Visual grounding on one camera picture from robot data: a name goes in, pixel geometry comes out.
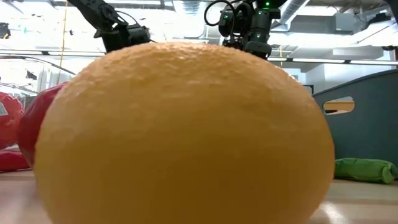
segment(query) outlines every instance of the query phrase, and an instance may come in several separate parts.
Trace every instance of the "apple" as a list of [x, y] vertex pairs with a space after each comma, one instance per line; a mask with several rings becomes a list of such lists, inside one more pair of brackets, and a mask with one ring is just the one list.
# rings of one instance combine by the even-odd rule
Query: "apple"
[[29, 105], [17, 130], [17, 143], [30, 167], [34, 166], [36, 142], [45, 114], [66, 82], [40, 92]]

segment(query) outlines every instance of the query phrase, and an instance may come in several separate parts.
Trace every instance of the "table surface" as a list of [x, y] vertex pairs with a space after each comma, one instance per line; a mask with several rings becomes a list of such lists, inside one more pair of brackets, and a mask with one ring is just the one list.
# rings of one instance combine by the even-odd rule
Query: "table surface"
[[[0, 174], [1, 224], [51, 224], [31, 171]], [[398, 182], [393, 185], [335, 180], [308, 224], [397, 224]]]

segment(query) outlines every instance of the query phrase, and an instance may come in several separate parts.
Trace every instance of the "red bag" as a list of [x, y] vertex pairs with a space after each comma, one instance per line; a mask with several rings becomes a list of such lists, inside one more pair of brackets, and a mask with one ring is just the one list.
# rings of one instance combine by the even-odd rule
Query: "red bag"
[[0, 92], [0, 150], [17, 142], [17, 128], [24, 114], [18, 99]]
[[17, 143], [31, 167], [34, 165], [35, 145], [45, 113], [54, 100], [55, 95], [65, 84], [66, 82], [40, 92], [29, 105], [21, 119], [17, 131]]
[[29, 165], [21, 152], [0, 151], [0, 172], [10, 172], [28, 168]]

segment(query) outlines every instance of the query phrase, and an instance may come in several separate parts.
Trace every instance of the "citrus fruit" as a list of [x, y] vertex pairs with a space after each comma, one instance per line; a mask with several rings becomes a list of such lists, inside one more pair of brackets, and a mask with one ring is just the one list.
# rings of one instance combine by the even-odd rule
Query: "citrus fruit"
[[333, 178], [313, 98], [235, 49], [142, 44], [84, 68], [41, 125], [54, 224], [305, 223]]

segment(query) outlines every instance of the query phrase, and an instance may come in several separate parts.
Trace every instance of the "green towel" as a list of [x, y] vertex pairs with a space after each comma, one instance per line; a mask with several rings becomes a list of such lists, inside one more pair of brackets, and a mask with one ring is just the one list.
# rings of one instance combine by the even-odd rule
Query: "green towel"
[[335, 178], [372, 183], [393, 183], [398, 170], [391, 162], [377, 159], [344, 158], [336, 160]]

